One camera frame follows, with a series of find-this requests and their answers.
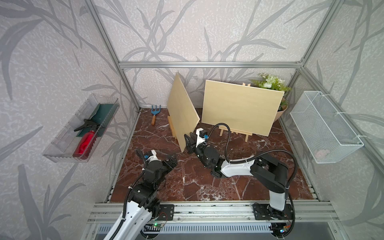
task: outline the red marble surface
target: red marble surface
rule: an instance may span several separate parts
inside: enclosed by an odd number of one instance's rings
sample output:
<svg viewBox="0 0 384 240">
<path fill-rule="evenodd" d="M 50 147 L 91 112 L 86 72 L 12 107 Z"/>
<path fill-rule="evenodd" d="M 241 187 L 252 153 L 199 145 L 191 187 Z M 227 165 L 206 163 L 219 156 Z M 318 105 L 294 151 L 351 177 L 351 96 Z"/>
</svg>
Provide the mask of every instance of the red marble surface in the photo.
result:
<svg viewBox="0 0 384 240">
<path fill-rule="evenodd" d="M 197 112 L 201 117 L 202 109 Z M 158 192 L 161 201 L 215 201 L 215 200 L 268 200 L 269 191 L 254 177 L 235 176 L 225 179 L 216 179 L 210 174 L 210 169 L 205 169 L 195 154 L 180 153 L 177 140 L 171 135 L 168 120 L 168 110 L 161 109 L 156 115 L 156 124 L 151 125 L 152 114 L 150 109 L 143 109 L 136 125 L 132 142 L 121 168 L 115 185 L 111 202 L 123 202 L 130 186 L 141 173 L 142 162 L 134 150 L 143 152 L 155 149 L 158 158 L 165 159 L 168 154 L 176 154 L 178 165 L 166 176 L 165 186 Z M 212 125 L 199 123 L 198 127 L 211 130 Z M 224 154 L 227 140 L 226 131 L 220 137 L 217 128 L 212 133 L 210 144 L 217 147 L 220 154 Z M 228 146 L 229 159 L 249 157 L 261 151 L 283 148 L 291 151 L 284 131 L 276 121 L 268 137 L 252 135 L 245 142 L 245 135 L 231 134 Z M 274 153 L 280 161 L 286 163 L 293 171 L 293 161 L 284 153 Z M 290 185 L 290 193 L 294 199 L 313 199 L 304 176 L 299 169 L 294 181 Z"/>
</svg>

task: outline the plastic storage tray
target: plastic storage tray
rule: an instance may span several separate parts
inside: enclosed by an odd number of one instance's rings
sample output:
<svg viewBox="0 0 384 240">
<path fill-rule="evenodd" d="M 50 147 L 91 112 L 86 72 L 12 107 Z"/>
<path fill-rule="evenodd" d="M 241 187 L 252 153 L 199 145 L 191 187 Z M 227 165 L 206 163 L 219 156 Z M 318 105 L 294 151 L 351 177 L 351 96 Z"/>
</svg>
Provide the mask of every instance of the plastic storage tray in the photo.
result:
<svg viewBox="0 0 384 240">
<path fill-rule="evenodd" d="M 98 104 L 113 104 L 113 106 L 106 114 L 106 117 L 103 119 L 102 123 L 97 128 L 95 135 L 92 138 L 92 140 L 94 138 L 96 138 L 96 140 L 92 146 L 89 146 L 92 149 L 89 152 L 88 157 L 84 159 L 84 155 L 87 153 L 87 150 L 85 150 L 83 155 L 79 157 L 73 157 L 73 153 L 81 140 L 81 137 L 77 137 L 79 131 L 74 132 L 73 130 L 83 125 L 84 119 L 90 118 Z M 60 131 L 59 135 L 55 137 L 55 139 L 44 150 L 43 156 L 47 157 L 53 162 L 88 162 L 102 138 L 102 135 L 100 136 L 99 131 L 102 129 L 104 134 L 119 107 L 120 104 L 118 103 L 118 98 L 102 97 L 91 94 L 87 101 L 81 106 L 81 108 L 71 118 L 68 124 L 63 128 L 63 130 Z"/>
<path fill-rule="evenodd" d="M 320 91 L 304 91 L 290 114 L 317 163 L 338 162 L 364 145 Z"/>
</svg>

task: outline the leaf pattern wallpaper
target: leaf pattern wallpaper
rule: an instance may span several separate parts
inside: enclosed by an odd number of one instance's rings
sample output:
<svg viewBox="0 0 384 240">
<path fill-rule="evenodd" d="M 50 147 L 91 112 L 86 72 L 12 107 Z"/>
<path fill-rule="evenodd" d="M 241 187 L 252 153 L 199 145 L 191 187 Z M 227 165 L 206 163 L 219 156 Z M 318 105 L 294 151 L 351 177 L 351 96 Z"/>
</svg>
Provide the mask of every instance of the leaf pattern wallpaper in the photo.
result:
<svg viewBox="0 0 384 240">
<path fill-rule="evenodd" d="M 384 1 L 344 1 L 306 67 L 384 153 Z M 299 77 L 288 95 L 313 90 Z M 288 113 L 289 134 L 322 200 L 330 200 L 350 239 L 382 239 L 384 177 L 362 150 L 335 164 L 316 164 Z"/>
<path fill-rule="evenodd" d="M 299 61 L 331 1 L 95 0 L 119 61 Z M 201 107 L 205 80 L 249 83 L 294 69 L 124 69 L 140 106 L 166 106 L 180 73 Z"/>
<path fill-rule="evenodd" d="M 0 1 L 0 239 L 79 239 L 137 112 L 81 1 Z M 91 94 L 120 108 L 86 164 L 42 152 Z"/>
</svg>

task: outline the blue garden fork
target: blue garden fork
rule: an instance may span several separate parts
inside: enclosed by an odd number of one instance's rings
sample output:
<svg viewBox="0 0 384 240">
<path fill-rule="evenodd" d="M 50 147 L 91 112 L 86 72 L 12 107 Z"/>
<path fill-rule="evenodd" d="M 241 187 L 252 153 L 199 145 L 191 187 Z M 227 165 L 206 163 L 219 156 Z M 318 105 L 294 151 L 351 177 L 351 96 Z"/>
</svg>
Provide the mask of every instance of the blue garden fork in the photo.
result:
<svg viewBox="0 0 384 240">
<path fill-rule="evenodd" d="M 152 117 L 152 125 L 155 125 L 155 120 L 156 120 L 156 114 L 158 114 L 161 110 L 161 105 L 160 105 L 160 108 L 157 109 L 157 105 L 155 105 L 155 110 L 153 110 L 153 105 L 152 105 L 152 111 L 151 113 L 153 114 L 153 117 Z"/>
</svg>

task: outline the spray bottle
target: spray bottle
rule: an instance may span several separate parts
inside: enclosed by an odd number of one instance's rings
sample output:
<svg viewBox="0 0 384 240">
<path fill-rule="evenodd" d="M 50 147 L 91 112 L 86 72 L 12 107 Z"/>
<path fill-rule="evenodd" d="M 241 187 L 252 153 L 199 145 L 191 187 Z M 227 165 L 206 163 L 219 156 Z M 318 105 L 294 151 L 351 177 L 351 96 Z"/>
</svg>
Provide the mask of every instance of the spray bottle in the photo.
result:
<svg viewBox="0 0 384 240">
<path fill-rule="evenodd" d="M 76 150 L 73 153 L 73 157 L 78 157 L 83 160 L 89 157 L 92 146 L 95 143 L 97 138 L 97 137 L 94 137 L 94 135 L 99 126 L 100 124 L 98 124 L 97 122 L 94 122 L 89 119 L 84 119 L 84 124 L 74 130 L 76 132 L 86 127 L 91 127 L 91 130 L 86 134 L 84 134 L 84 136 L 81 138 L 79 144 L 77 145 Z"/>
</svg>

